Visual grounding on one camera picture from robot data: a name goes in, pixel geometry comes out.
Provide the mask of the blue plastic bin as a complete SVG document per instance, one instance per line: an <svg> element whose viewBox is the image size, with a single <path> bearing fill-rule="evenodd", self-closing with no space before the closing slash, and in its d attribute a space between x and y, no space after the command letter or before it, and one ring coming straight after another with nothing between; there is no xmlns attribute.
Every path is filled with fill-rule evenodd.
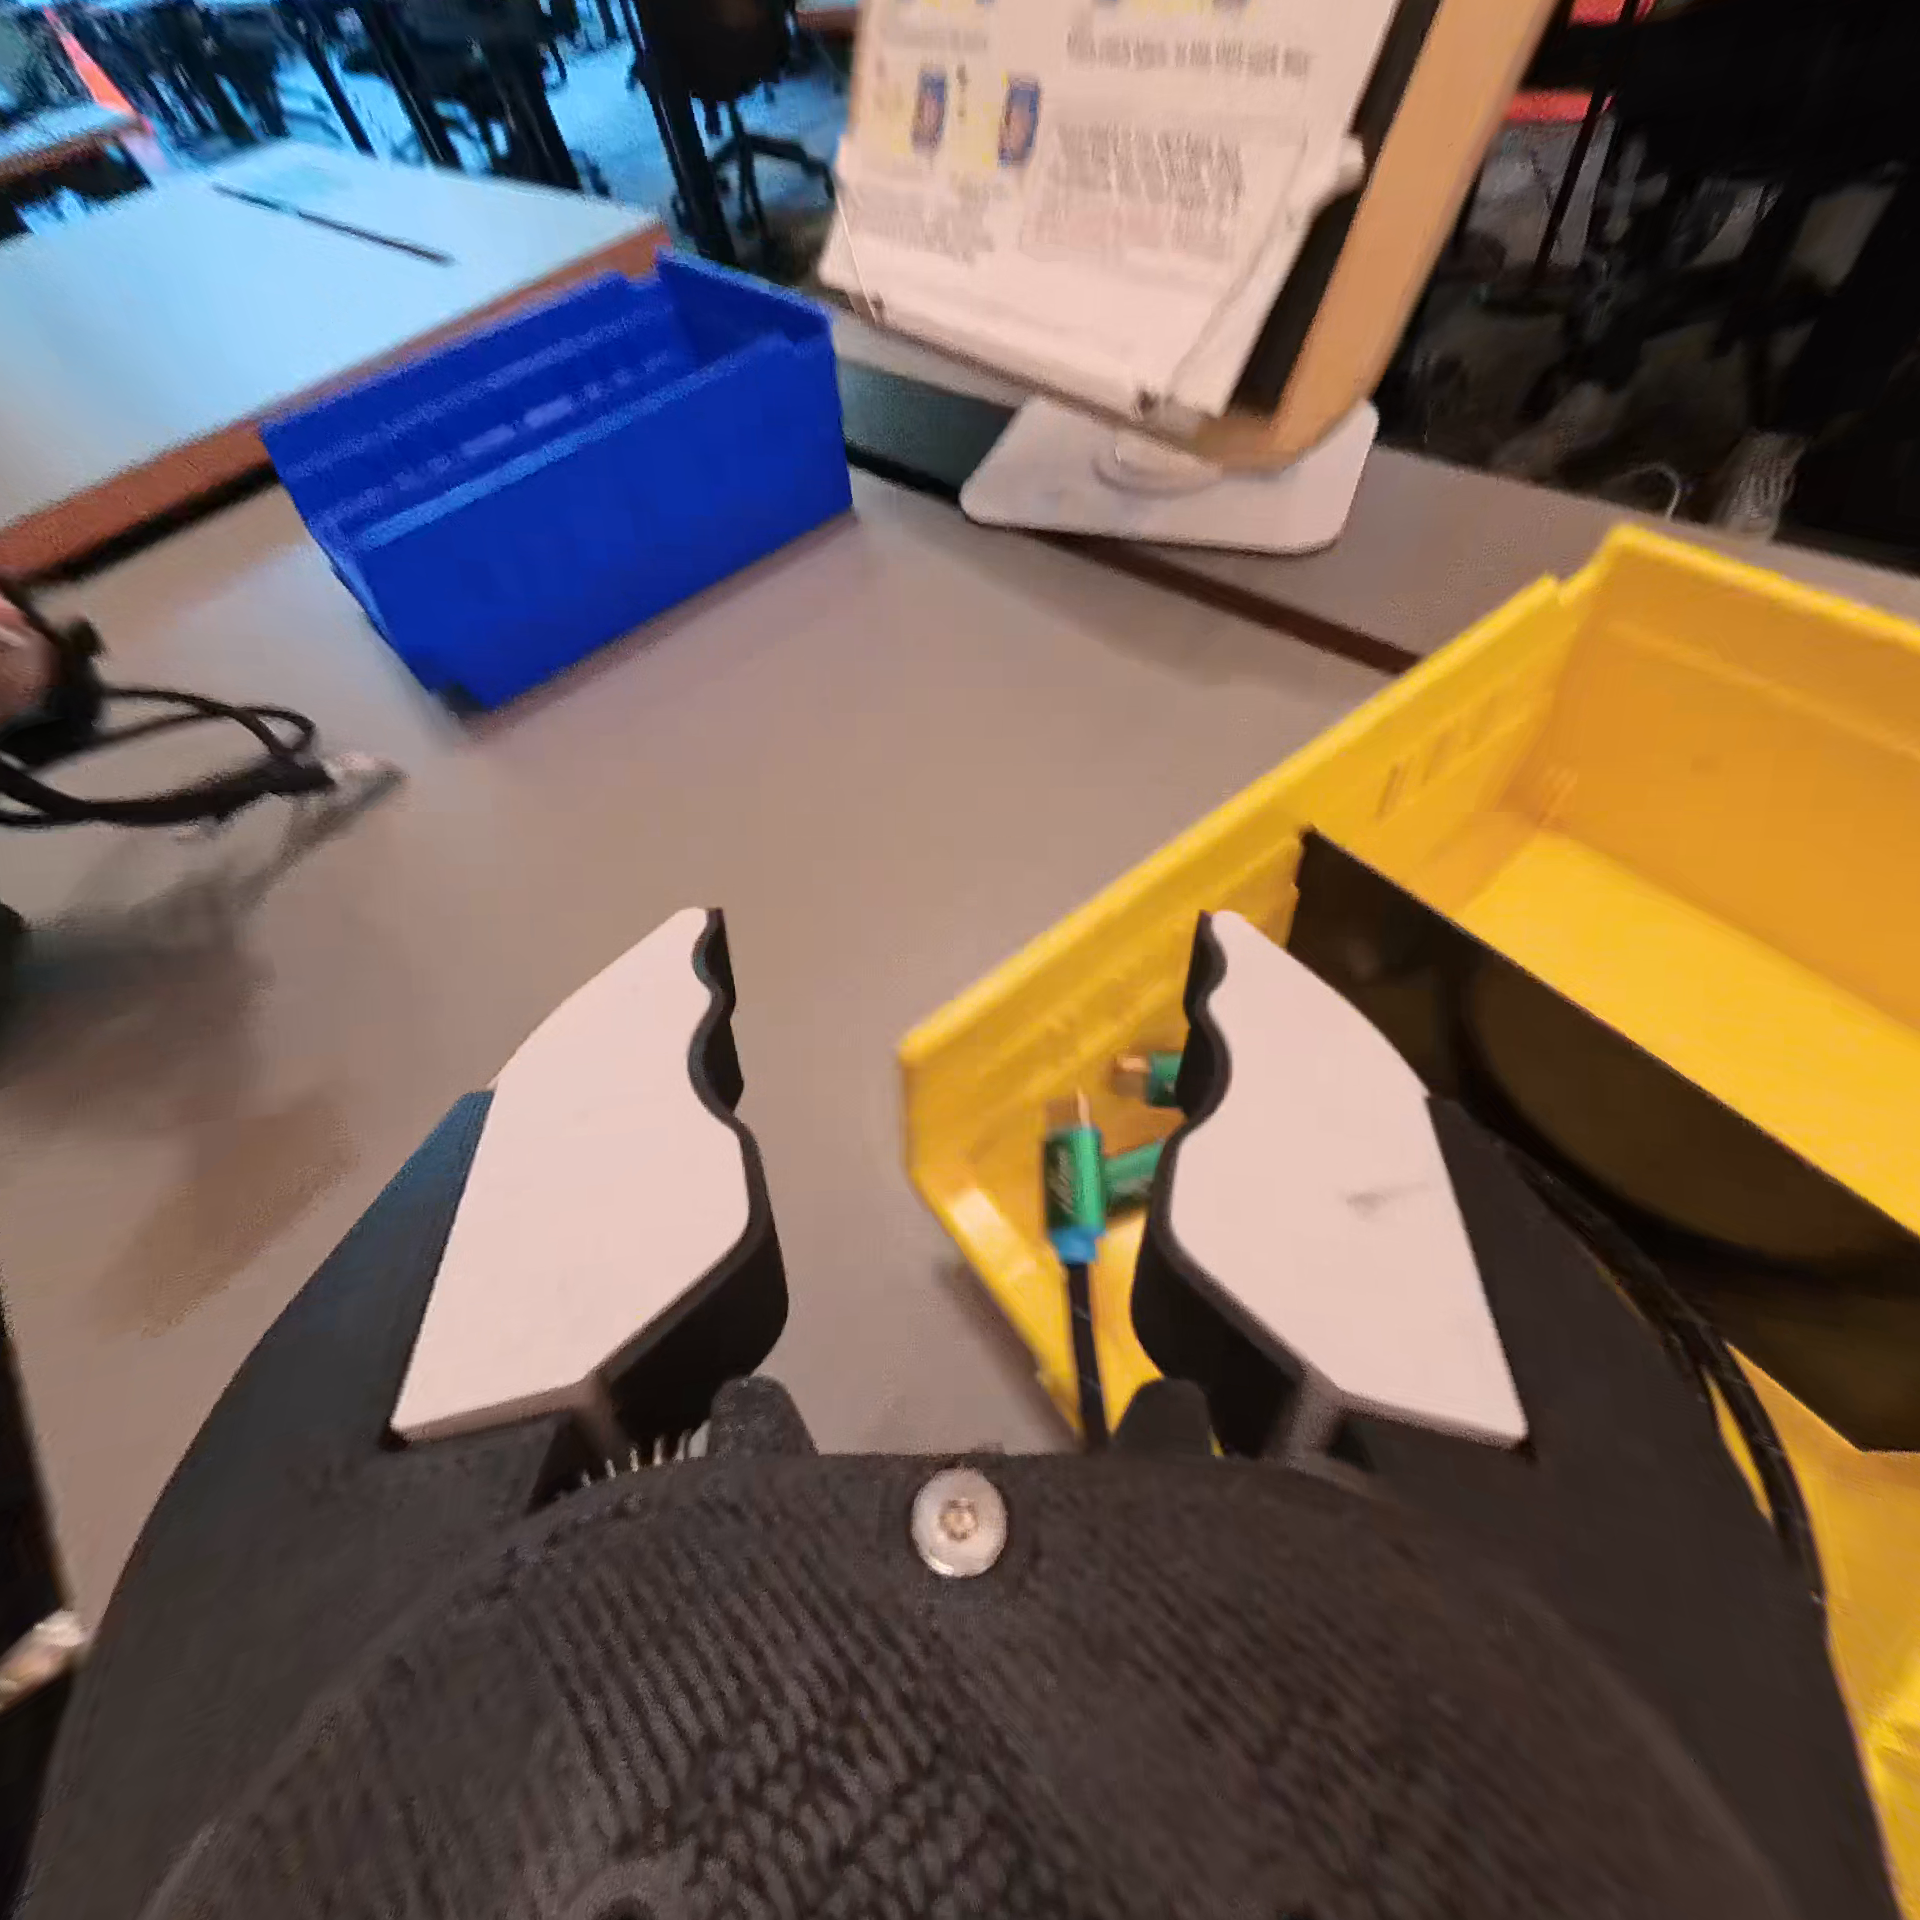
<svg viewBox="0 0 1920 1920"><path fill-rule="evenodd" d="M415 682L492 713L854 507L833 322L660 253L258 427Z"/></svg>

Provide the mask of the black bin divider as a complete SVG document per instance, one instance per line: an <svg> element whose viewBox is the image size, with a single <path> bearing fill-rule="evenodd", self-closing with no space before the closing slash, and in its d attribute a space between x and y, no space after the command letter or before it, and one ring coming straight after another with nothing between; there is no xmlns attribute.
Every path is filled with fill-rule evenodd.
<svg viewBox="0 0 1920 1920"><path fill-rule="evenodd" d="M1918 1450L1916 1233L1322 833L1284 948L1863 1451Z"/></svg>

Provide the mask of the grey desk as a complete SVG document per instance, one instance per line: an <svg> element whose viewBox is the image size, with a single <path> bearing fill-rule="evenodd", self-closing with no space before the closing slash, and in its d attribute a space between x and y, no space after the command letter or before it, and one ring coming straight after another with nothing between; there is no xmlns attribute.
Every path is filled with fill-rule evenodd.
<svg viewBox="0 0 1920 1920"><path fill-rule="evenodd" d="M587 977L728 915L746 1115L795 1289L775 1367L851 1450L1041 1447L1019 1346L902 1165L911 1027L1454 635L1614 537L1916 624L1883 567L1387 451L1326 556L854 513L499 719L411 684L262 489L44 594L130 679L312 713L401 769L307 841L23 835L4 1293L67 1600L97 1620L241 1360Z"/></svg>

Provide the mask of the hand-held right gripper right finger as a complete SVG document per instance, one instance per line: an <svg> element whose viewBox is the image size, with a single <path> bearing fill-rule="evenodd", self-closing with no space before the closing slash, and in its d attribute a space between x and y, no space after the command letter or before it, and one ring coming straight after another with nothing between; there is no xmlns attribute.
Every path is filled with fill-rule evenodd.
<svg viewBox="0 0 1920 1920"><path fill-rule="evenodd" d="M1530 1423L1425 1082L1247 917L1200 917L1182 1123L1137 1340L1228 1451L1330 1455L1353 1420L1511 1451Z"/></svg>

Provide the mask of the grey table wooden edge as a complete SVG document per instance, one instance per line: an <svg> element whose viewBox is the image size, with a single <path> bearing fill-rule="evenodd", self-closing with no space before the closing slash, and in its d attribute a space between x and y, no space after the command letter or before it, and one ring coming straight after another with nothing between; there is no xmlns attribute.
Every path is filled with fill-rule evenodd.
<svg viewBox="0 0 1920 1920"><path fill-rule="evenodd" d="M4 578L267 468L281 411L665 240L649 209L278 143L4 243Z"/></svg>

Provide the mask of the printed instruction sheet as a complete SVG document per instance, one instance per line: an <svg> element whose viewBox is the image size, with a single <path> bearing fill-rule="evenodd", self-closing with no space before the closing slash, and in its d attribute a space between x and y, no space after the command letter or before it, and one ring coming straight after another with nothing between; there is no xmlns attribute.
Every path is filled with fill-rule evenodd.
<svg viewBox="0 0 1920 1920"><path fill-rule="evenodd" d="M1362 178L1387 2L864 4L822 279L1135 420L1226 415Z"/></svg>

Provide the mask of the black office chair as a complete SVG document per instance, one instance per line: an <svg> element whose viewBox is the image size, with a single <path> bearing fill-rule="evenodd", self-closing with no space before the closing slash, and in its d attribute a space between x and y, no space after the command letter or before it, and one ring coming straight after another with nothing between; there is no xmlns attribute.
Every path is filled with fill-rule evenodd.
<svg viewBox="0 0 1920 1920"><path fill-rule="evenodd" d="M674 205L696 252L738 264L718 170L736 170L751 234L769 236L756 162L777 161L834 196L833 168L798 139L746 128L740 105L779 82L795 45L795 9L779 2L636 2L633 76L656 120L676 191Z"/></svg>

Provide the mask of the yellow plastic bin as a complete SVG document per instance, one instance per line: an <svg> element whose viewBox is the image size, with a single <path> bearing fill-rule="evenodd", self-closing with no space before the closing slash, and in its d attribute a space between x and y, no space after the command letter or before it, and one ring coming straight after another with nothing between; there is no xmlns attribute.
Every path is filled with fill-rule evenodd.
<svg viewBox="0 0 1920 1920"><path fill-rule="evenodd" d="M911 1177L1074 1425L1046 1107L1176 1050L1198 917L1284 943L1322 833L1916 1233L1916 624L1620 527L1444 642L902 1045ZM1806 1492L1841 1693L1916 1856L1916 1451L1738 1348Z"/></svg>

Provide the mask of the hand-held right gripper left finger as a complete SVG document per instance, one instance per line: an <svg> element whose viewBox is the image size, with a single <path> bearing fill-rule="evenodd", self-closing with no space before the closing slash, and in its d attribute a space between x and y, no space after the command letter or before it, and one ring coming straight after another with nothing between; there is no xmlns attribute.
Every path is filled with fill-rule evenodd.
<svg viewBox="0 0 1920 1920"><path fill-rule="evenodd" d="M668 1459L787 1319L718 908L570 995L492 1083L392 1429L408 1444L563 1417L608 1463Z"/></svg>

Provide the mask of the wooden document stand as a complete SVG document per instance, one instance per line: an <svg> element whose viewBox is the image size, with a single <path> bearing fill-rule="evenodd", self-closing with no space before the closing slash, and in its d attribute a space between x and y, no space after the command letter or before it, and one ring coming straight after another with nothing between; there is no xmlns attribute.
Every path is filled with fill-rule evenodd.
<svg viewBox="0 0 1920 1920"><path fill-rule="evenodd" d="M1193 451L1280 468L1376 389L1521 91L1552 2L1406 2L1351 116L1364 162L1311 219L1230 410Z"/></svg>

